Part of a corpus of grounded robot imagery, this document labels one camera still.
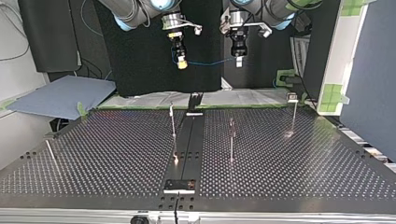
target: white wall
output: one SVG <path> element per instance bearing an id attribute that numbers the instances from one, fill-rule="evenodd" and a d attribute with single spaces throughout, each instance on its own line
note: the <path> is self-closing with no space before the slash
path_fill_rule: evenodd
<path id="1" fill-rule="evenodd" d="M 0 1 L 18 8 L 17 0 Z M 19 25 L 17 18 L 8 9 L 4 11 Z M 15 30 L 1 10 L 0 31 L 0 59 L 25 52 L 27 40 Z M 30 50 L 19 59 L 0 62 L 0 104 L 45 84 L 43 74 L 35 70 Z M 50 131 L 48 121 L 50 118 L 0 111 L 0 169 L 37 146 L 44 134 Z"/>

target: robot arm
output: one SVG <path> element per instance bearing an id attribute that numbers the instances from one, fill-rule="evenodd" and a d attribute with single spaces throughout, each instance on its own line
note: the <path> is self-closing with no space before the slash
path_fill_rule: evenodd
<path id="1" fill-rule="evenodd" d="M 283 22 L 290 22 L 300 7 L 318 0 L 304 1 L 299 6 L 295 0 L 230 0 L 230 7 L 221 17 L 220 30 L 233 41 L 231 54 L 236 57 L 236 66 L 242 67 L 243 57 L 248 55 L 247 39 L 250 26 L 259 26 L 259 36 L 268 37 L 272 28 L 279 28 Z"/>
<path id="2" fill-rule="evenodd" d="M 130 31 L 144 24 L 149 27 L 149 21 L 163 14 L 163 29 L 172 42 L 172 51 L 177 59 L 179 69 L 185 69 L 186 47 L 184 46 L 184 28 L 194 27 L 195 34 L 200 35 L 202 26 L 186 20 L 181 14 L 180 3 L 182 0 L 99 0 L 110 9 L 119 27 Z"/>

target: vertical metal pin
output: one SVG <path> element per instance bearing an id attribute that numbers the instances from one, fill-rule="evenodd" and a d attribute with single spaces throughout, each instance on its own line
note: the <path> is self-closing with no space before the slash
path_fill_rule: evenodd
<path id="1" fill-rule="evenodd" d="M 293 112 L 293 123 L 291 124 L 291 130 L 294 131 L 294 123 L 296 121 L 296 113 L 297 113 L 297 104 L 294 104 L 294 112 Z"/>
<path id="2" fill-rule="evenodd" d="M 236 137 L 235 121 L 230 119 L 230 160 L 233 161 L 233 139 Z"/>
<path id="3" fill-rule="evenodd" d="M 172 120 L 172 137 L 174 140 L 174 158 L 175 162 L 177 162 L 177 142 L 176 142 L 176 127 L 175 127 L 175 116 L 174 116 L 174 111 L 173 111 L 173 103 L 171 102 L 171 105 L 169 107 L 169 116 L 171 117 Z"/>
<path id="4" fill-rule="evenodd" d="M 174 112 L 173 112 L 173 103 L 171 103 L 171 106 L 169 107 L 169 116 L 172 119 L 172 136 L 176 137 L 176 128 L 175 128 L 175 118 L 174 118 Z"/>
<path id="5" fill-rule="evenodd" d="M 291 137 L 294 134 L 294 125 L 296 121 L 296 114 L 297 114 L 297 105 L 298 105 L 298 96 L 295 92 L 289 92 L 287 94 L 287 101 L 288 104 L 294 104 L 293 110 L 293 120 L 291 121 L 291 130 L 286 132 L 287 137 Z"/>
<path id="6" fill-rule="evenodd" d="M 55 155 L 53 154 L 52 147 L 50 146 L 50 140 L 46 140 L 47 147 L 49 149 L 50 157 L 55 160 Z"/>

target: white panel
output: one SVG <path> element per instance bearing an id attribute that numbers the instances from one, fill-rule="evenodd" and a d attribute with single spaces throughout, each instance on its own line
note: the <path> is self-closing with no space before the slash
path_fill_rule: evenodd
<path id="1" fill-rule="evenodd" d="M 18 8 L 17 0 L 0 0 Z M 9 9 L 2 9 L 21 29 L 20 22 Z M 27 39 L 8 21 L 0 10 L 0 59 L 24 53 Z M 0 62 L 0 104 L 46 84 L 43 74 L 35 71 L 32 54 L 19 59 Z M 0 169 L 31 150 L 50 132 L 49 118 L 11 111 L 0 111 Z"/>
<path id="2" fill-rule="evenodd" d="M 342 17 L 340 16 L 335 25 L 332 47 L 329 53 L 325 75 L 319 96 L 318 108 L 320 108 L 321 97 L 326 84 L 343 85 L 341 93 L 347 92 L 347 85 L 352 71 L 353 59 L 359 42 L 361 28 L 367 12 L 364 6 L 359 16 Z M 339 116 L 342 111 L 342 104 L 338 104 L 336 112 L 319 112 L 322 116 Z"/>
<path id="3" fill-rule="evenodd" d="M 17 0 L 3 0 L 17 8 Z M 20 27 L 20 22 L 9 11 L 2 9 Z M 0 10 L 0 59 L 10 58 L 24 53 L 28 45 L 27 40 L 8 21 L 3 11 Z M 29 52 L 19 59 L 0 62 L 0 102 L 32 91 L 45 85 L 43 74 L 35 71 L 32 54 Z"/>
<path id="4" fill-rule="evenodd" d="M 51 131 L 51 118 L 12 113 L 0 119 L 0 170 L 38 146 Z"/>

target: perforated metal table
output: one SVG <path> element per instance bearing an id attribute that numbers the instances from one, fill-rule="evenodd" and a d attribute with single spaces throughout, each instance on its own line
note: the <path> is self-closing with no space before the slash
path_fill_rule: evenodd
<path id="1" fill-rule="evenodd" d="M 0 207 L 396 215 L 396 175 L 309 108 L 294 125 L 265 108 L 177 111 L 176 126 L 174 145 L 166 110 L 95 111 L 51 142 L 56 160 L 43 145 L 0 172 Z M 167 179 L 195 194 L 164 194 Z"/>

